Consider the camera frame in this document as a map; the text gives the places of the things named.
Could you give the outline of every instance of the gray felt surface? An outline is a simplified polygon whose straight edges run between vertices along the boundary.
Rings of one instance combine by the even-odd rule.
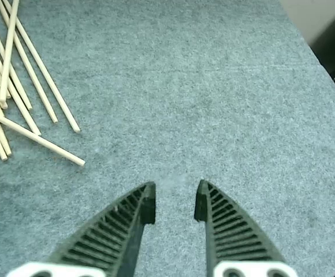
[[[32,115],[43,137],[87,163],[7,131],[0,276],[44,260],[149,180],[157,223],[145,230],[135,276],[205,276],[204,224],[193,220],[203,177],[253,216],[300,276],[333,276],[335,86],[278,1],[22,0],[19,16],[82,132],[56,104],[60,122],[51,123],[14,53]],[[7,116],[24,124],[9,104]]]

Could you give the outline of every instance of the pile of wooden sticks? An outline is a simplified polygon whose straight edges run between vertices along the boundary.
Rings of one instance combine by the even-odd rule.
[[[62,98],[57,86],[55,85],[50,73],[48,72],[46,66],[44,65],[39,54],[35,50],[34,45],[32,44],[29,36],[27,35],[23,25],[17,17],[19,0],[13,0],[12,6],[8,0],[0,0],[0,12],[3,17],[4,22],[8,27],[6,44],[3,45],[0,38],[0,158],[2,160],[7,160],[8,157],[12,154],[10,145],[5,136],[5,133],[2,129],[1,124],[5,125],[8,128],[13,129],[14,131],[26,136],[27,138],[36,141],[37,143],[49,148],[50,150],[58,153],[59,155],[64,156],[65,158],[73,161],[74,163],[83,166],[85,161],[74,156],[73,154],[65,151],[59,146],[43,139],[40,137],[41,133],[33,118],[30,115],[30,110],[32,110],[32,104],[25,92],[24,87],[22,86],[18,76],[16,75],[15,69],[11,64],[11,55],[13,46],[16,47],[27,72],[36,88],[39,97],[46,108],[50,118],[53,122],[57,122],[57,117],[55,112],[47,98],[44,89],[34,72],[34,69],[28,59],[28,56],[23,48],[23,45],[20,42],[19,35],[21,35],[23,41],[25,42],[27,48],[29,49],[31,55],[33,56],[35,62],[37,63],[40,71],[42,72],[44,78],[46,79],[49,87],[52,90],[59,106],[64,112],[67,120],[69,121],[72,129],[75,132],[79,132],[80,128],[76,123],[72,113],[70,112],[68,106],[66,105],[64,99]],[[5,118],[4,110],[8,107],[7,99],[12,98],[18,109],[20,110],[23,118],[28,124],[30,130],[14,123],[13,121]]]

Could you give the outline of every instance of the white wall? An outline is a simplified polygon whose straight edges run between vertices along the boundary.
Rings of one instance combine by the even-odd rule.
[[[308,44],[335,19],[335,0],[280,0]]]

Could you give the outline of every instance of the gray carpet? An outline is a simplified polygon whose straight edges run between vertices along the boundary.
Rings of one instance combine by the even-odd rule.
[[[278,1],[22,0],[19,16],[82,132],[58,105],[50,122],[15,53],[32,115],[43,137],[87,163],[7,131],[0,276],[44,260],[149,180],[157,223],[135,276],[205,276],[204,224],[193,220],[202,177],[300,276],[335,274],[335,86]],[[7,115],[24,124],[15,108]]]

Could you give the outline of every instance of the screw hole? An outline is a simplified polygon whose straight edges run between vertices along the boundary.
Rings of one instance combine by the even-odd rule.
[[[267,273],[268,277],[288,277],[288,274],[278,269],[272,269]]]
[[[32,275],[31,277],[52,277],[52,274],[48,271],[40,271]]]
[[[243,277],[243,276],[244,275],[242,274],[241,271],[233,268],[227,269],[224,272],[224,277]]]

